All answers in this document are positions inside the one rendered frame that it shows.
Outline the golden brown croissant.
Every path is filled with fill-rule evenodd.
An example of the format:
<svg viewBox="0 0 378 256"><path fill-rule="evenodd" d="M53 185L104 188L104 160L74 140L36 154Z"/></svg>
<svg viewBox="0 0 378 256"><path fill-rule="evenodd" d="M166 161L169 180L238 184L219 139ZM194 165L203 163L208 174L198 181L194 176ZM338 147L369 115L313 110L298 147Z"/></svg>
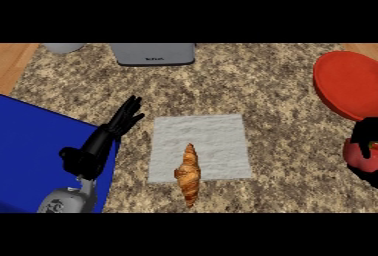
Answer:
<svg viewBox="0 0 378 256"><path fill-rule="evenodd" d="M186 206L192 207L200 193L201 168L194 144L189 143L183 152L183 162L174 169L174 178L182 189Z"/></svg>

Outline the blue placemat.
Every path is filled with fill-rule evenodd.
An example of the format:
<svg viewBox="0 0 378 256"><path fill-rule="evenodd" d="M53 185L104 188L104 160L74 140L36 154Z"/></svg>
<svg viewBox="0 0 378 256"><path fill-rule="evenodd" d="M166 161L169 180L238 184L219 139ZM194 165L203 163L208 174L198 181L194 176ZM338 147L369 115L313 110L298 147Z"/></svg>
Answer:
<svg viewBox="0 0 378 256"><path fill-rule="evenodd" d="M80 148L96 126L0 95L0 213L36 213L55 189L80 188L59 151Z"/></svg>

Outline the white placemat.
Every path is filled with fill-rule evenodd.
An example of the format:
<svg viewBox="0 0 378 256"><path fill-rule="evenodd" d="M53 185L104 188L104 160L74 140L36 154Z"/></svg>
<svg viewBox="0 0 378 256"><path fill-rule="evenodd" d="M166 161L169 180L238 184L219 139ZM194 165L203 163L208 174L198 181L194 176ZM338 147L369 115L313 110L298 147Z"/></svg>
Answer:
<svg viewBox="0 0 378 256"><path fill-rule="evenodd" d="M251 177L241 114L157 117L154 120L149 183L176 182L174 169L192 144L203 180Z"/></svg>

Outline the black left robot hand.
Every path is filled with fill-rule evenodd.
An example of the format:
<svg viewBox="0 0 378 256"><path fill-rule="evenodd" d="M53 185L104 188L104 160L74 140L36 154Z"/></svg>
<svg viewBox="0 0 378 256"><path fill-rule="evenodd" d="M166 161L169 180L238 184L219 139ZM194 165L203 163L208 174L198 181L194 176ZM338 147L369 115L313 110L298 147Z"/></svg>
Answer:
<svg viewBox="0 0 378 256"><path fill-rule="evenodd" d="M112 143L130 131L145 114L136 114L140 109L142 98L132 96L117 110L108 123L102 124L80 148L64 147L59 156L64 170L84 178L95 180L104 171Z"/></svg>

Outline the grey appliance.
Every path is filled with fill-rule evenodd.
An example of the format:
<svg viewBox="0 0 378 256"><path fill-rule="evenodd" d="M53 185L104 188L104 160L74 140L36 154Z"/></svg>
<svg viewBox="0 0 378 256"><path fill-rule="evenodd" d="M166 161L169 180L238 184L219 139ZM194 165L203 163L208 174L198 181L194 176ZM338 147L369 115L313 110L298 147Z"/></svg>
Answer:
<svg viewBox="0 0 378 256"><path fill-rule="evenodd" d="M111 43L123 66L188 65L195 62L194 43Z"/></svg>

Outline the pale grey round container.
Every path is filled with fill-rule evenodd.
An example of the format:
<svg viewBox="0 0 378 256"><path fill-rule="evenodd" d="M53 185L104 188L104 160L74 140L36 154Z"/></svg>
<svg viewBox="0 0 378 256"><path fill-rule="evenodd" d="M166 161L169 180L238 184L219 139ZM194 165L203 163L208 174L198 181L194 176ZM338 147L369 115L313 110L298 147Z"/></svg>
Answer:
<svg viewBox="0 0 378 256"><path fill-rule="evenodd" d="M67 54L84 47L84 43L45 43L47 50L58 54Z"/></svg>

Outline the red bowl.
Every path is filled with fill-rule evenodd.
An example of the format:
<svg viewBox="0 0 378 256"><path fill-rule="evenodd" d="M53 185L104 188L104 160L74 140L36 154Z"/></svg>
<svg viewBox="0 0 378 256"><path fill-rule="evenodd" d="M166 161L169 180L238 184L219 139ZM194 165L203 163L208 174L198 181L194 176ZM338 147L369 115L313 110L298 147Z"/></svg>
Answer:
<svg viewBox="0 0 378 256"><path fill-rule="evenodd" d="M378 117L378 61L352 51L325 53L313 64L313 87L344 118Z"/></svg>

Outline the red bell pepper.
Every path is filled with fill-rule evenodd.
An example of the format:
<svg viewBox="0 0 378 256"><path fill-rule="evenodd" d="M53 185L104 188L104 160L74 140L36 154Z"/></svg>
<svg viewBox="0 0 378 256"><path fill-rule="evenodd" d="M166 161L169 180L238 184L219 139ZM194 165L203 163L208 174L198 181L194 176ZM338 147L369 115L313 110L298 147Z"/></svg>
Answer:
<svg viewBox="0 0 378 256"><path fill-rule="evenodd" d="M372 173L378 170L378 143L374 143L369 147L371 157L365 158L359 144L352 143L350 139L346 139L343 148L343 157L347 164L358 168L360 171Z"/></svg>

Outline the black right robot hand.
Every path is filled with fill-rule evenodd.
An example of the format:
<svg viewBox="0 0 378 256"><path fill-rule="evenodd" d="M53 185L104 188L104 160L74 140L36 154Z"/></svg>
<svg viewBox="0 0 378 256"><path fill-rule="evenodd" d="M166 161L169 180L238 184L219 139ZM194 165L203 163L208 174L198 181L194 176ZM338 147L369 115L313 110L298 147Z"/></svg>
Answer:
<svg viewBox="0 0 378 256"><path fill-rule="evenodd" d="M372 142L378 142L378 117L366 117L355 125L350 143L359 145L362 159L356 164L347 164L349 169L358 177L378 189L378 167L368 170L362 166L363 160L374 159L369 147Z"/></svg>

